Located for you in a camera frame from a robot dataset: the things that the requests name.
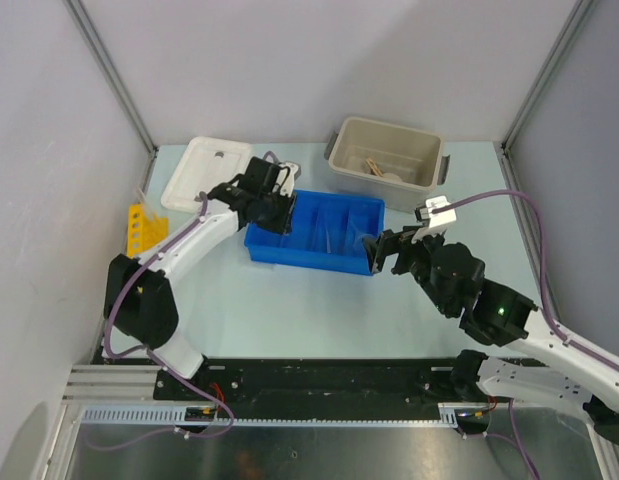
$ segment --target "white lid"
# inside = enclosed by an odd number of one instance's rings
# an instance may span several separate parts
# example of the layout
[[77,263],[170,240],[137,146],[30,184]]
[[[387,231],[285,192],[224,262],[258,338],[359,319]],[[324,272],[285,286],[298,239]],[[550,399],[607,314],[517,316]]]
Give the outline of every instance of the white lid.
[[189,142],[160,198],[165,208],[194,213],[200,208],[195,198],[208,193],[237,173],[243,173],[253,156],[248,143],[196,137]]

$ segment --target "gray wall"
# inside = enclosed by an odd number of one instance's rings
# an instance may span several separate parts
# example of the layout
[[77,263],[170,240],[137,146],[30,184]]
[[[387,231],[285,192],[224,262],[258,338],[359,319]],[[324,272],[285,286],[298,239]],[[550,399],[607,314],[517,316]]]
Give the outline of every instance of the gray wall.
[[619,0],[596,7],[512,153],[563,321],[619,355]]
[[575,0],[85,0],[158,144],[357,114],[500,140]]
[[0,479],[94,341],[147,158],[63,2],[0,0]]

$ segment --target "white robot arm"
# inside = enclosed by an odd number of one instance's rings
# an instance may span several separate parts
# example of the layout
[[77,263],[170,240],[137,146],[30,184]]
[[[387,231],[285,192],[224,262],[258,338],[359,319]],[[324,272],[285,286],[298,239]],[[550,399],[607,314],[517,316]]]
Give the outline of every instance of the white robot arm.
[[[244,172],[202,194],[203,207],[191,222],[135,259],[116,257],[107,279],[104,313],[108,325],[115,321],[118,329],[151,349],[178,375],[191,378],[204,357],[191,345],[178,321],[174,286],[216,245],[248,223],[274,233],[289,233],[299,174],[294,163],[253,157]],[[139,277],[130,281],[138,272]],[[113,352],[106,353],[116,357]]]
[[392,273],[411,273],[438,310],[460,318],[462,328],[484,345],[507,346],[546,367],[524,367],[465,350],[451,378],[467,399],[481,394],[509,397],[551,407],[593,424],[619,445],[619,357],[545,316],[530,299],[484,277],[485,264],[460,243],[445,244],[456,220],[442,197],[416,210],[422,226],[387,230],[367,241],[372,271],[398,254]]

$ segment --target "gray storage box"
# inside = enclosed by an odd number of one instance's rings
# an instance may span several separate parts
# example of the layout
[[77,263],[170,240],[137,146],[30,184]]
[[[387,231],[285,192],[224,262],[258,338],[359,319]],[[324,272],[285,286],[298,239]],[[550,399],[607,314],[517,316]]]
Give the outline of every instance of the gray storage box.
[[[329,154],[336,191],[381,198],[412,212],[444,182],[448,158],[440,135],[359,117],[345,120]],[[382,171],[374,175],[366,159]]]

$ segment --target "purple cable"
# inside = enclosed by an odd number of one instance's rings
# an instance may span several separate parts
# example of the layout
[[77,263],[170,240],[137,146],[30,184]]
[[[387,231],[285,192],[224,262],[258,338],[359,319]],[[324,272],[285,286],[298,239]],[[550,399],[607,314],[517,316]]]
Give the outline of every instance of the purple cable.
[[[484,198],[497,197],[501,195],[508,195],[510,197],[517,197],[524,200],[529,204],[529,206],[533,210],[533,213],[536,216],[536,220],[538,222],[538,230],[540,233],[540,301],[542,303],[542,308],[540,310],[542,312],[542,316],[545,319],[545,322],[547,322],[547,326],[549,327],[549,329],[554,333],[554,335],[556,335],[556,337],[558,337],[561,341],[565,342],[568,339],[568,336],[560,330],[560,326],[552,318],[549,310],[549,288],[547,286],[547,255],[544,241],[544,225],[542,222],[542,215],[540,214],[540,209],[529,195],[523,192],[518,192],[516,190],[493,190],[491,192],[472,195],[471,197],[465,198],[464,200],[460,200],[458,202],[454,202],[451,205],[447,205],[445,207],[436,208],[433,210],[433,213],[446,212],[448,210],[453,210],[455,208],[468,205]],[[585,355],[588,355],[589,357],[599,361],[600,363],[608,366],[609,368],[612,368],[619,373],[619,365],[612,360],[603,357],[597,352],[594,352],[590,348],[576,341],[571,341],[569,345],[573,346],[576,350],[580,350]]]
[[153,437],[154,435],[158,435],[160,433],[168,433],[168,432],[176,433],[176,430],[174,427],[158,428],[156,430],[151,430],[150,432],[147,432],[144,435],[140,435],[139,437],[131,439],[127,442],[119,443],[118,445],[110,445],[110,446],[96,445],[94,443],[91,443],[91,441],[87,437],[83,439],[83,442],[91,450],[95,450],[97,452],[115,452],[117,450],[122,450],[123,448],[130,447],[131,445],[141,442],[142,440],[146,438]]
[[522,440],[520,439],[520,434],[518,433],[518,426],[516,425],[516,419],[513,416],[513,398],[509,400],[509,418],[511,419],[511,428],[513,429],[513,436],[516,437],[516,443],[518,444],[518,450],[522,455],[522,458],[525,461],[525,465],[527,465],[527,469],[531,472],[531,475],[534,477],[534,480],[540,480],[540,476],[538,475],[538,470],[536,466],[529,458],[529,454],[527,450],[525,450],[524,445],[522,444]]
[[[512,420],[512,425],[515,425],[515,420],[513,419],[513,417],[511,417],[511,420]],[[521,446],[522,446],[521,444],[519,445],[518,443],[511,440],[509,437],[505,437],[504,435],[500,435],[499,433],[484,432],[484,433],[473,433],[471,435],[467,435],[462,430],[462,428],[460,428],[460,426],[458,426],[458,431],[463,436],[463,438],[495,438],[495,439],[503,440],[507,442],[509,445],[515,448],[516,451],[518,451],[518,453],[520,453],[523,459],[525,459],[525,465],[527,466],[529,471],[531,471],[531,475],[533,476],[534,480],[540,480],[540,474],[538,473],[538,469],[536,468],[533,461],[531,460],[531,457],[529,457],[529,455],[524,450],[524,448],[521,449]]]
[[[200,207],[200,211],[198,213],[198,215],[191,221],[191,223],[189,225],[187,225],[182,232],[180,232],[178,235],[176,235],[173,239],[171,239],[169,242],[167,242],[162,248],[160,248],[154,255],[152,255],[144,264],[142,264],[140,266],[140,268],[138,270],[136,270],[134,272],[134,274],[129,278],[129,280],[127,280],[127,282],[125,283],[125,285],[122,287],[122,289],[120,290],[120,293],[118,294],[118,297],[116,298],[116,300],[113,303],[113,307],[111,308],[111,313],[109,314],[109,318],[107,320],[107,323],[105,324],[105,335],[104,335],[104,350],[107,353],[107,355],[112,358],[112,359],[120,359],[123,358],[127,355],[129,355],[131,352],[136,352],[138,350],[143,350],[146,349],[146,353],[147,356],[153,360],[156,364],[158,364],[160,367],[163,368],[163,370],[167,371],[171,376],[173,376],[176,380],[178,380],[180,383],[182,383],[184,386],[186,386],[187,388],[189,388],[191,391],[193,391],[194,393],[200,395],[201,397],[210,400],[212,402],[214,402],[216,405],[218,405],[218,407],[222,408],[225,412],[227,412],[227,415],[229,415],[229,423],[221,430],[217,431],[217,432],[213,432],[213,433],[207,433],[205,434],[203,433],[193,433],[193,432],[188,432],[185,431],[184,435],[187,435],[188,437],[194,437],[194,438],[214,438],[214,437],[219,437],[220,435],[223,435],[224,433],[228,432],[234,425],[236,417],[233,413],[233,411],[227,406],[227,404],[225,404],[223,401],[221,401],[218,398],[213,397],[212,395],[209,395],[207,392],[199,389],[198,387],[196,387],[195,385],[193,385],[191,382],[189,382],[188,380],[186,380],[185,378],[183,378],[181,375],[179,375],[175,370],[173,370],[172,368],[170,368],[168,365],[166,365],[160,358],[158,358],[156,356],[155,353],[153,353],[151,350],[149,350],[145,345],[136,345],[135,347],[131,347],[123,352],[120,353],[116,353],[112,350],[111,348],[111,333],[113,331],[113,326],[114,323],[116,321],[116,316],[118,315],[118,312],[120,311],[120,307],[122,306],[122,302],[124,301],[124,299],[126,298],[126,296],[129,294],[129,291],[131,291],[131,289],[133,288],[133,286],[135,285],[135,283],[138,281],[138,279],[140,278],[140,276],[147,271],[147,269],[154,263],[156,262],[159,258],[160,258],[160,254],[164,254],[166,252],[168,252],[171,248],[173,248],[173,246],[177,245],[184,237],[186,237],[189,233],[191,233],[196,227],[198,227],[201,223],[201,220],[204,218],[205,213],[207,213],[207,205],[208,205],[208,199],[207,199],[207,195],[204,192],[200,192],[200,195],[202,197],[202,206]],[[174,432],[177,430],[174,430],[174,428],[172,427],[166,427],[166,428],[159,428],[156,430],[152,430],[150,432],[145,433],[144,435],[141,435],[137,438],[134,438],[133,440],[129,440],[128,442],[124,442],[122,444],[119,445],[111,445],[111,446],[99,446],[99,445],[94,445],[92,444],[89,440],[85,439],[85,444],[93,449],[93,450],[97,450],[100,452],[113,452],[116,450],[120,450],[126,447],[129,447],[137,442],[140,442],[146,438],[152,437],[154,435],[160,434],[160,433],[166,433],[166,432]]]
[[133,275],[131,275],[129,280],[127,280],[127,283],[125,283],[125,285],[122,287],[122,289],[120,290],[120,293],[118,294],[118,297],[116,297],[116,300],[113,302],[113,306],[111,307],[111,312],[109,313],[109,318],[107,319],[107,323],[105,324],[104,349],[109,358],[113,360],[119,360],[123,357],[126,357],[132,352],[137,352],[138,350],[143,350],[146,348],[144,345],[136,345],[135,347],[131,347],[125,350],[124,352],[115,353],[111,349],[111,332],[113,331],[113,324],[116,321],[116,317],[118,316],[118,312],[120,311],[122,302],[124,301],[125,298],[127,298],[129,291],[133,288],[133,286],[136,284],[136,282],[142,276],[142,274],[145,271],[147,271],[149,267],[158,260],[158,258],[160,257],[160,254],[164,254],[167,251],[169,251],[174,245],[180,242],[184,237],[186,237],[189,233],[191,233],[192,230],[194,230],[198,225],[200,225],[200,219],[204,217],[205,213],[207,213],[207,205],[209,204],[207,195],[204,192],[200,192],[200,195],[202,196],[202,205],[200,207],[200,211],[198,212],[198,215],[191,221],[189,225],[185,227],[185,229],[182,232],[180,232],[178,235],[172,238],[169,242],[167,242],[160,250],[154,253],[149,258],[149,260],[147,260],[145,263],[140,265],[140,268],[136,270],[133,273]]

